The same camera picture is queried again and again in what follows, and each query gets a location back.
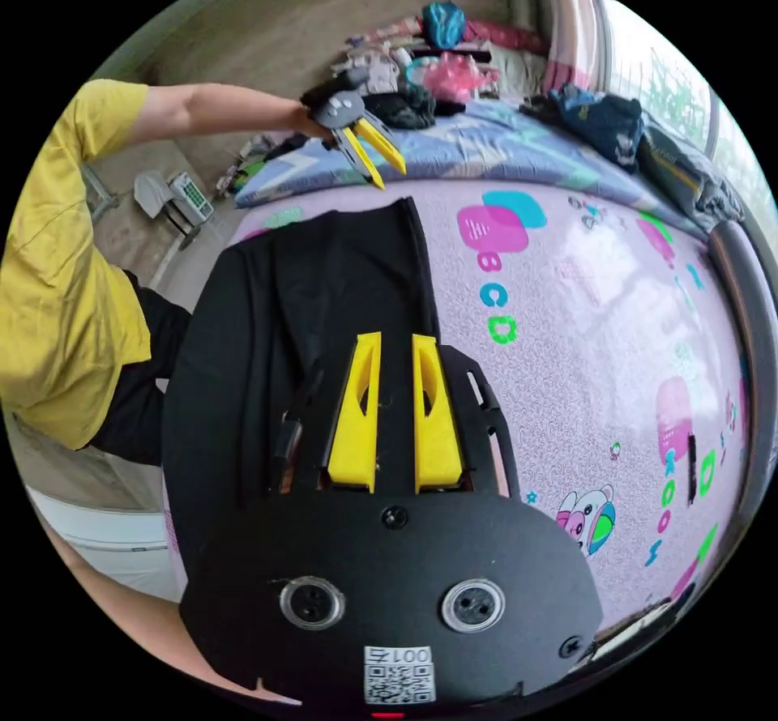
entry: black pants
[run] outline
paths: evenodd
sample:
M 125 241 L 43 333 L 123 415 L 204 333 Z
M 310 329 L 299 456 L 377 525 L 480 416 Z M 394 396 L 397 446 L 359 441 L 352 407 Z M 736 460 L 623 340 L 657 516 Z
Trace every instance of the black pants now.
M 129 462 L 162 464 L 162 402 L 156 379 L 170 378 L 191 318 L 188 310 L 139 286 L 127 272 L 138 296 L 152 339 L 148 362 L 124 365 L 103 425 L 88 445 Z

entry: curtain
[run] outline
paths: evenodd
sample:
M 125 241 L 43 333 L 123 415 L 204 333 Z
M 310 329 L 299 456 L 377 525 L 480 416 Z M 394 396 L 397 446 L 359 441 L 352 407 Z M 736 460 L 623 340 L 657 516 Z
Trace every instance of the curtain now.
M 594 0 L 550 0 L 553 29 L 543 92 L 573 83 L 592 86 L 596 73 L 597 20 Z

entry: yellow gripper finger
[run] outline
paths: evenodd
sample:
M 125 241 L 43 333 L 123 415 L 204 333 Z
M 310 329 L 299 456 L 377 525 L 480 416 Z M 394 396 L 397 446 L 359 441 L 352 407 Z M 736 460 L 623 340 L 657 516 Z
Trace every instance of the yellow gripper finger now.
M 366 140 L 398 173 L 405 175 L 405 159 L 378 130 L 366 119 L 360 119 L 354 126 L 354 131 L 360 138 Z
M 346 140 L 348 140 L 351 150 L 359 158 L 359 161 L 361 161 L 362 164 L 365 166 L 365 170 L 370 174 L 370 180 L 379 189 L 381 190 L 385 189 L 386 187 L 383 185 L 383 179 L 381 178 L 380 175 L 378 175 L 378 170 L 375 168 L 375 165 L 370 161 L 370 158 L 367 156 L 367 152 L 365 151 L 364 148 L 362 148 L 357 136 L 351 131 L 349 127 L 343 128 L 341 132 L 343 133 L 343 136 L 346 138 Z

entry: cartoon bear print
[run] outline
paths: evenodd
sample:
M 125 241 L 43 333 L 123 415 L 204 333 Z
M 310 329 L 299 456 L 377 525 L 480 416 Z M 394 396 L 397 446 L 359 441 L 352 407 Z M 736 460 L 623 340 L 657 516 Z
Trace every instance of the cartoon bear print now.
M 613 486 L 578 495 L 570 492 L 559 506 L 557 524 L 575 540 L 585 557 L 602 548 L 616 526 Z

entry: blue bag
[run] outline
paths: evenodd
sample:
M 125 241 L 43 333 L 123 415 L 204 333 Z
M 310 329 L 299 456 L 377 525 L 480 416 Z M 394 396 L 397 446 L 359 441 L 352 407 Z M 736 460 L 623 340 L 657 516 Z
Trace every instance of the blue bag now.
M 435 49 L 453 49 L 464 35 L 464 11 L 450 0 L 431 2 L 421 11 L 424 37 Z
M 586 92 L 571 83 L 549 98 L 559 107 L 562 123 L 611 162 L 628 173 L 638 169 L 638 146 L 643 137 L 643 109 L 637 100 L 603 92 Z

